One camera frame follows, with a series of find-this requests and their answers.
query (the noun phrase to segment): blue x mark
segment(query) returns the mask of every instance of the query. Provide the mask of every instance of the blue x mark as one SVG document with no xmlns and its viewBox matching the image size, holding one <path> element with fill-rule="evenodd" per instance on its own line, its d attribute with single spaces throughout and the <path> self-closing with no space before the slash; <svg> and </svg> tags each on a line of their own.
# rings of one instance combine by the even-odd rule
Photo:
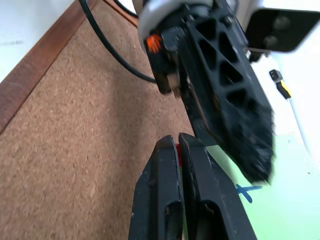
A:
<svg viewBox="0 0 320 240">
<path fill-rule="evenodd" d="M 236 187 L 236 192 L 238 194 L 243 194 L 243 196 L 248 200 L 249 203 L 252 204 L 252 197 L 249 195 L 249 191 L 253 190 L 258 190 L 262 189 L 262 186 L 246 186 L 246 187 L 241 187 L 239 184 L 235 185 Z"/>
</svg>

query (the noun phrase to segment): cork surface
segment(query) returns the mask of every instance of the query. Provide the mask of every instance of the cork surface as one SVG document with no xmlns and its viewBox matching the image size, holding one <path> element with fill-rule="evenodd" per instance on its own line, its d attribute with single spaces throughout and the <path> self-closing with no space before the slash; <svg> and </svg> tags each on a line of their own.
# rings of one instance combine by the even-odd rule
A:
<svg viewBox="0 0 320 240">
<path fill-rule="evenodd" d="M 151 76 L 137 29 L 100 1 L 106 37 Z M 130 74 L 87 20 L 0 136 L 0 238 L 128 239 L 155 143 L 192 133 L 182 102 Z"/>
</svg>

